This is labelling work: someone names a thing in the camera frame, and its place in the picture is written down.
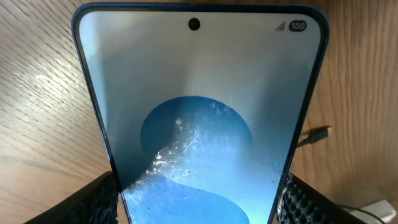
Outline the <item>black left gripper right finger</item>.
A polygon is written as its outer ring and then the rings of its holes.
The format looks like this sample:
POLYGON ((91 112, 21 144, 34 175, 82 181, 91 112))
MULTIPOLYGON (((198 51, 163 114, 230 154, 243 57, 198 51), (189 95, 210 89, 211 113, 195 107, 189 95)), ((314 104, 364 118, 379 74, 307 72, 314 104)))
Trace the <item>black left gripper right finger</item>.
POLYGON ((365 224, 293 174, 277 204, 280 224, 365 224))

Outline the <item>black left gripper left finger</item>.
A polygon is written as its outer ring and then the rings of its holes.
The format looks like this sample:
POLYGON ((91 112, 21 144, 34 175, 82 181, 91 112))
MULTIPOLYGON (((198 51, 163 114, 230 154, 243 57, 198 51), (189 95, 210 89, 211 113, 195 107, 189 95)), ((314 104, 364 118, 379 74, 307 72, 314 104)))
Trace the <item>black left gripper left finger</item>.
POLYGON ((118 224, 118 191, 107 171, 25 224, 118 224))

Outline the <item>blue Samsung Galaxy smartphone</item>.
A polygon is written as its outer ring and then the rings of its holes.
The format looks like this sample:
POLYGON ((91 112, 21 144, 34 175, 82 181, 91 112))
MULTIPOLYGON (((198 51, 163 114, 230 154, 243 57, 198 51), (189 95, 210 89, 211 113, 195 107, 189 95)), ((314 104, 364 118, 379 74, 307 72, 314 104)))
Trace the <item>blue Samsung Galaxy smartphone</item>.
POLYGON ((327 48, 298 4, 93 2, 76 51, 129 223, 271 223, 327 48))

